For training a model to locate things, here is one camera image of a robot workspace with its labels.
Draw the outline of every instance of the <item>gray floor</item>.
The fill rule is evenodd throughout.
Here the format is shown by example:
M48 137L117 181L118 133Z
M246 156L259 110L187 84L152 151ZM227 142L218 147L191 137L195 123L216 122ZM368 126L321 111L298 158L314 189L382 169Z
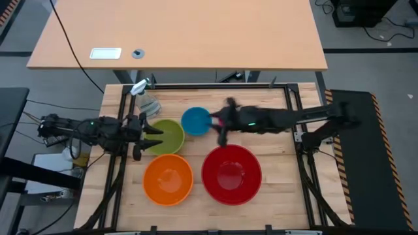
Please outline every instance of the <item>gray floor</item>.
M337 29L334 27L331 15L325 15L321 7L312 3L319 36L324 48L396 48L418 47L418 39L397 37L388 46L386 42L369 39L363 29ZM406 0L399 0L388 16L402 22L406 18L416 16ZM36 1L26 1L14 25L10 29L0 51L31 51L42 32L48 12ZM377 29L370 29L375 37L385 38L393 33L410 33L406 29L381 23ZM383 120L386 124L389 140L392 145L396 165L402 180L404 194L410 209L413 224L418 227L418 187L416 183L415 146L418 145L418 124L415 116L418 114L418 54L333 54L326 55L329 69L324 72L325 84L328 88L371 91L376 94ZM67 106L97 108L102 95L84 77L79 70L29 70L25 67L28 58L0 57L0 87L29 87L29 98L36 101L52 102ZM145 76L153 72L158 82L213 82L227 71L214 70L164 70L145 71ZM117 84L118 80L109 70L89 70L90 76L101 86ZM262 72L260 82L269 82L273 77L278 82L314 82L313 72ZM410 99L408 94L416 95ZM69 111L59 108L28 103L25 110L40 117L49 113L57 113L69 118L84 119L97 116L97 112ZM36 137L34 126L19 125L18 130ZM30 139L15 134L7 155L21 161L30 161L35 153L57 153L61 148L45 148ZM7 203L0 211L0 234L6 233L6 226L11 211L14 209L16 196L9 194ZM21 227L36 231L53 221L67 208L64 206L33 206L27 208ZM46 233L67 231L72 228L76 206L56 225Z

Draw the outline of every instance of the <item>bowl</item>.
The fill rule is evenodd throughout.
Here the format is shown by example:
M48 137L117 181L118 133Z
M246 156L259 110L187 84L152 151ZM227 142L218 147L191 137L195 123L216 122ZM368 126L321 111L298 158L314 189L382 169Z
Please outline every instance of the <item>bowl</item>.
M209 111L201 107L193 107L186 110L182 116L182 127L187 134L206 134L212 124Z
M187 161L175 154L156 157L142 179L146 196L161 206L175 206L190 193L193 173Z
M251 200L261 186L261 168L246 148L227 145L212 150L202 166L202 182L220 203L237 206Z
M163 141L163 143L149 148L152 153L156 155L176 153L183 146L185 134L177 121L161 119L152 126L164 131L164 134L145 134L148 140Z

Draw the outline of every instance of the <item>wooden tabletop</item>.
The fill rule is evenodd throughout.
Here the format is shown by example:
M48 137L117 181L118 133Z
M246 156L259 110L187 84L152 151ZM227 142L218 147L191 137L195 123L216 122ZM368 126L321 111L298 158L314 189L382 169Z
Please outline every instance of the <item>wooden tabletop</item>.
M60 0L56 9L88 69L327 69L309 0ZM121 48L120 59L89 58L103 47ZM54 13L27 66L78 68Z
M101 116L117 117L122 85L107 85L101 107ZM314 83L299 84L300 96L305 108L319 106L319 97ZM154 90L162 106L158 118L180 121L185 110L202 106L210 112L224 106L227 97L235 97L242 105L285 108L282 89L188 89ZM127 98L128 110L130 97ZM310 123L312 131L321 123ZM127 160L118 230L149 230L157 225L159 230L261 230L265 225L274 229L308 228L308 220L301 189L297 158L291 133L250 134L230 133L230 144L239 144L249 149L261 165L263 180L256 196L241 206L226 206L216 202L204 189L201 180L201 166L206 155L217 147L217 134L211 130L204 136L187 136L178 152L193 169L194 185L190 195L179 205L163 207L147 199L142 188L142 177L148 163L155 155L145 151L141 161L134 161L131 148ZM331 146L321 146L329 154ZM101 155L102 149L94 147L90 161ZM350 222L345 196L340 183L335 160L316 153L314 155L319 182L324 198L335 212L347 223ZM84 188L76 216L75 228L84 224L103 197L109 156L98 160L87 172ZM108 210L107 224L110 224L111 209ZM314 206L316 221L319 221Z

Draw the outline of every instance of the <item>red bowl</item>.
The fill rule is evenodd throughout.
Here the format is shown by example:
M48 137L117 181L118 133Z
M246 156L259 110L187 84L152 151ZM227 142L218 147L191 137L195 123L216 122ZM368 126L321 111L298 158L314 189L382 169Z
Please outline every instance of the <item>red bowl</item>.
M210 196L218 202L241 205L260 189L260 164L246 148L232 144L218 147L203 162L202 181Z

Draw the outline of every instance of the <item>orange bowl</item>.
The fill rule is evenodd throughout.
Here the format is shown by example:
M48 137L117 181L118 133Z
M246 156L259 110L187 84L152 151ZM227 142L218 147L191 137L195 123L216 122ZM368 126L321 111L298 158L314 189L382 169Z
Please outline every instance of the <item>orange bowl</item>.
M160 155L145 170L142 186L151 201L162 206L175 206L189 195L193 172L183 157Z

